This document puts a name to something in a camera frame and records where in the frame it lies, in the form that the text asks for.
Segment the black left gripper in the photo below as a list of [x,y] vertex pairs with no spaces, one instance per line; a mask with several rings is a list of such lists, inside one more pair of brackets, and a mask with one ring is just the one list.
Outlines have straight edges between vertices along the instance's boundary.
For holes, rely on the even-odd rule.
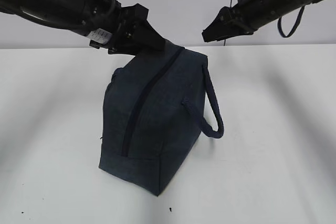
[[92,48],[109,54],[137,54],[143,48],[163,51],[166,39],[147,21],[149,10],[141,4],[122,7],[116,0],[88,0],[82,9],[85,36]]

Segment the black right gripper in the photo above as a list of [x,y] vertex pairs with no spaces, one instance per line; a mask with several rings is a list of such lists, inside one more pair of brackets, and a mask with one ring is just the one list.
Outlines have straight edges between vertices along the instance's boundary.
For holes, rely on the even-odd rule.
[[222,41],[233,37],[252,35],[259,28],[251,24],[248,20],[249,11],[245,10],[248,4],[254,0],[237,0],[233,7],[224,7],[213,20],[213,22],[203,30],[202,37],[205,42]]

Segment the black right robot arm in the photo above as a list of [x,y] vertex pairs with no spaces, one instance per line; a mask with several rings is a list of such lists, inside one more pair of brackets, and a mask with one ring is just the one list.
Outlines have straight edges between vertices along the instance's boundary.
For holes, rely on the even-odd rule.
[[289,34],[282,27],[278,30],[282,37],[290,37],[296,31],[307,5],[323,0],[237,0],[232,7],[223,7],[211,24],[202,32],[205,42],[221,41],[238,36],[253,35],[259,28],[298,9],[297,20]]

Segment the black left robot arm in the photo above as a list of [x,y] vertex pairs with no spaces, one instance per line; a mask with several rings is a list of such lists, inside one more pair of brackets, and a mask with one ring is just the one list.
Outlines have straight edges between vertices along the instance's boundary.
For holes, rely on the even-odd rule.
[[166,40],[148,22],[149,10],[123,7],[117,0],[1,0],[1,12],[44,27],[68,30],[109,54],[163,50]]

